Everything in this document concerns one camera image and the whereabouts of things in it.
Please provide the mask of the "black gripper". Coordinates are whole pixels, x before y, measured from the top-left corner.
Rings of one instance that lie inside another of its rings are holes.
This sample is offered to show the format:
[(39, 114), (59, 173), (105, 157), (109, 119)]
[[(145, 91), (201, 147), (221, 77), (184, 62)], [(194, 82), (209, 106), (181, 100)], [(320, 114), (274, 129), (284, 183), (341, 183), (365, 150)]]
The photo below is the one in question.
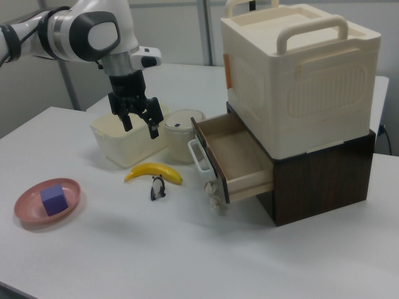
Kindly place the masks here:
[(147, 98), (145, 95), (143, 72), (137, 70), (128, 75), (109, 76), (109, 79), (112, 86), (112, 92), (108, 95), (111, 112), (118, 116), (124, 130), (130, 131), (133, 126), (123, 98), (139, 98), (138, 116), (148, 125), (151, 139), (157, 138), (158, 127), (164, 117), (157, 97)]

